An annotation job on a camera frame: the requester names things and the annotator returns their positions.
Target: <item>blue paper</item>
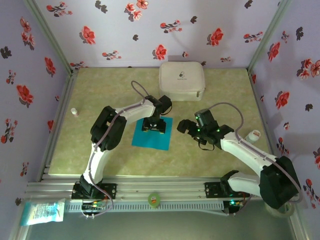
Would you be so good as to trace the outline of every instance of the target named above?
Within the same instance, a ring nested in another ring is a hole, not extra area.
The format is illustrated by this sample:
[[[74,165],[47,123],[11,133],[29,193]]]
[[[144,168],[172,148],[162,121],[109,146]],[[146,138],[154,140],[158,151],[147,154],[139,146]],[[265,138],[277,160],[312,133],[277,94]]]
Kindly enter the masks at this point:
[[[166,123],[165,133],[160,133],[159,131],[142,131],[143,118],[136,122],[132,146],[152,148],[160,150],[169,150],[171,131],[172,131],[172,117],[161,117]]]

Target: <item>small white cap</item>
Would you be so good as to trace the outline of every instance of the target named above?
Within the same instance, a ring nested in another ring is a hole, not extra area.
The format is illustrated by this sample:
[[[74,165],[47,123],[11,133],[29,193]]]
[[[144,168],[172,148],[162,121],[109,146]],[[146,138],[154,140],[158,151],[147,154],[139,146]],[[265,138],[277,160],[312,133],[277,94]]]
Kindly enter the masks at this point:
[[[75,108],[73,107],[73,108],[71,108],[71,113],[72,113],[73,115],[76,115],[76,114],[78,113],[78,111],[77,111],[77,109],[75,109]]]
[[[256,141],[258,141],[258,139],[260,138],[261,133],[258,130],[253,130],[252,132],[250,132],[246,137],[245,140],[248,143],[254,144]]]

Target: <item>green round object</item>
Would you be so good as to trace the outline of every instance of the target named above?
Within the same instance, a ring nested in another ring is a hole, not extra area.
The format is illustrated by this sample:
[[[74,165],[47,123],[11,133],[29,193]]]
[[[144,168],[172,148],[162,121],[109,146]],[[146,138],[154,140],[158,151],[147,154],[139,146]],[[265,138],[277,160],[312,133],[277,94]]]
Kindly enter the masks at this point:
[[[160,200],[161,200],[161,198],[160,198],[159,194],[155,193],[155,192],[151,193],[148,197],[148,203],[149,203],[150,207],[152,207],[154,209],[156,209],[159,206]]]

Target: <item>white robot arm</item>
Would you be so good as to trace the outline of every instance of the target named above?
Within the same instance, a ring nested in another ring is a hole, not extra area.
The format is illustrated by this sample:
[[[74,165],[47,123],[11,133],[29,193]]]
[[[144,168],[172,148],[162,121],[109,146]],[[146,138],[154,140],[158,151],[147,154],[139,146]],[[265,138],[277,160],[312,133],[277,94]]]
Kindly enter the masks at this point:
[[[237,170],[220,178],[221,190],[230,195],[235,192],[261,197],[266,204],[279,209],[300,192],[299,181],[289,158],[277,158],[246,142],[229,126],[219,126],[209,109],[195,114],[196,122],[182,120],[177,130],[193,137],[199,144],[207,143],[224,150],[248,165],[256,175],[246,175]]]
[[[142,131],[151,130],[165,133],[166,123],[160,118],[160,115],[170,107],[172,107],[171,100],[165,95],[160,99],[149,95],[145,97],[143,102],[123,108],[113,109],[110,106],[106,106],[90,130],[91,154],[88,165],[79,180],[82,188],[80,192],[93,199],[98,199],[101,193],[95,188],[94,183],[99,185],[102,182],[103,170],[108,162],[110,152],[119,144],[125,127],[139,119],[143,119]],[[107,136],[97,146],[109,128],[108,124],[111,124],[112,121],[114,123],[110,127]]]

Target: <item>floral wallpaper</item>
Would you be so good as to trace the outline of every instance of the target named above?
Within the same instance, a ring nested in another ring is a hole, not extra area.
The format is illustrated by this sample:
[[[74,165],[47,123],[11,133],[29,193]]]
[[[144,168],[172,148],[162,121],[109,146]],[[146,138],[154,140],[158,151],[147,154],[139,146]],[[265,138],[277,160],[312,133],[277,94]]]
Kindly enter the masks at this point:
[[[319,11],[317,0],[293,1],[252,71],[274,151],[292,160],[305,193],[311,239],[320,236]]]
[[[22,1],[2,1],[0,21],[0,239],[9,239],[27,182],[37,181],[67,72]]]
[[[158,67],[165,61],[246,68],[279,0],[35,2],[72,69]]]

